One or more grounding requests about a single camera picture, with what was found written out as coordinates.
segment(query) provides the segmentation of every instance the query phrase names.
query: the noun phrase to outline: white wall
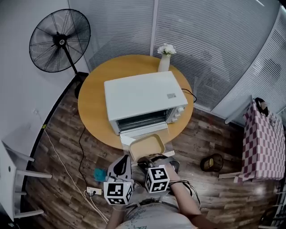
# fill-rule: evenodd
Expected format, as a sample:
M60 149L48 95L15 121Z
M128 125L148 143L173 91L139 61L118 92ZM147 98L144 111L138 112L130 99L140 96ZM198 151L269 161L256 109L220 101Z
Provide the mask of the white wall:
M45 120L74 77L71 68L43 72L29 56L29 41L37 24L63 8L68 8L67 0L0 1L0 139L27 155L42 126L32 110L37 109ZM88 72L84 58L76 68Z

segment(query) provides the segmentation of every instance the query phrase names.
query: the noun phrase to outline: black cable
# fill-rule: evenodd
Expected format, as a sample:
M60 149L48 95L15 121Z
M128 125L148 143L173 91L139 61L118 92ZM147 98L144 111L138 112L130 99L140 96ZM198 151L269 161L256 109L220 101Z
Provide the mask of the black cable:
M200 204L200 209L201 209L201 201L200 201L200 199L199 199L199 197L198 197L198 193L197 193L197 191L195 190L195 188L189 183L189 181L186 181L186 180L181 180L181 181L170 181L170 183L169 183L169 186L171 186L172 184L176 184L176 183L182 183L189 191L190 191L190 195L192 196L192 191L191 191L191 189L194 191L194 193L195 193L195 195L196 195L196 197L197 197L197 199L198 199L198 203Z
M186 88L182 88L182 90L186 90L186 91L188 91L189 93L186 93L186 94L189 94L189 95L192 95L192 96L194 96L195 97L195 101L194 102L196 102L197 101L197 97L193 94L193 93L191 93L188 89L186 89Z
M128 181L123 180L123 179L121 179L121 178L116 178L116 177L111 177L111 178L113 178L115 182L116 182L116 180L122 180L122 182L128 182Z
M82 135L84 134L84 131L85 131L85 127L84 127L84 130L82 131L82 133L81 133L81 135L80 135L80 138L79 138L79 145L80 145L81 152L82 152L82 158L81 158L81 161L80 161L79 172L80 172L81 176L82 176L83 179L84 179L84 182L85 182L85 185L86 185L86 187L85 187L86 193L88 194L88 191L87 191L88 183L86 182L86 179L84 178L84 175L81 173L81 170L80 170L81 163L82 163L82 161L83 161L83 159L84 159L84 157L85 157L85 155L84 155L84 150L82 149L82 146L81 146L81 143L80 143L80 139L81 139Z

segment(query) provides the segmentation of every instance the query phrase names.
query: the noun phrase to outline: chair leg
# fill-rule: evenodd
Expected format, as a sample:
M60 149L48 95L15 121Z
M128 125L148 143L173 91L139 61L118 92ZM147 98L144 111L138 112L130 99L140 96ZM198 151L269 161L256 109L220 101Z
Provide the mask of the chair leg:
M273 226L262 226L259 225L258 228L262 228L262 229L278 229L278 227L273 227Z
M234 120L238 115L240 115L247 107L249 104L252 102L252 96L250 95L241 105L240 101L236 101L239 103L239 107L230 115L226 120L224 120L225 124L229 124L232 120Z
M37 210L37 211L31 211L31 212L21 212L18 214L14 215L14 218L23 218L23 217L29 217L29 216L36 216L36 215L40 215L43 214L44 211L43 210Z
M236 177L239 174L241 174L241 172L231 173L231 174L220 174L219 178L233 178L233 177Z
M25 191L16 191L15 194L17 195L27 195Z
M52 174L33 172L29 170L16 170L16 172L17 174L30 177L52 178Z
M25 154L22 154L22 153L20 153L20 152L18 152L18 151L16 151L16 150L12 150L12 149L7 149L8 151L11 151L12 153L14 153L17 157L19 157L19 158L21 158L21 159L23 159L23 160L25 160L25 161L32 161L32 162L34 162L35 161L35 159L34 158L32 158L32 157L29 157L29 156L27 156L27 155L25 155Z

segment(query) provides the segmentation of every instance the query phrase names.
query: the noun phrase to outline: baking tray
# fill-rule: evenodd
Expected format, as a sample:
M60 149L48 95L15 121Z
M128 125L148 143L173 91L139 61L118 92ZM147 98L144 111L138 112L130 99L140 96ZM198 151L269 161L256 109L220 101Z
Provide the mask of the baking tray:
M142 157L164 153L165 146L158 134L151 134L133 141L129 146L129 151L133 160L137 162Z

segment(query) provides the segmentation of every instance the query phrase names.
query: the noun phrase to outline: white flowers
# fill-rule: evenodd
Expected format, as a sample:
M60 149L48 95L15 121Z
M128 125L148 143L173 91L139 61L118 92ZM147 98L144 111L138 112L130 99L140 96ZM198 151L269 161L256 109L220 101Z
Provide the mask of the white flowers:
M158 53L170 56L170 55L176 54L177 52L176 52L176 50L175 50L173 45L169 45L167 43L164 43L163 46L158 48Z

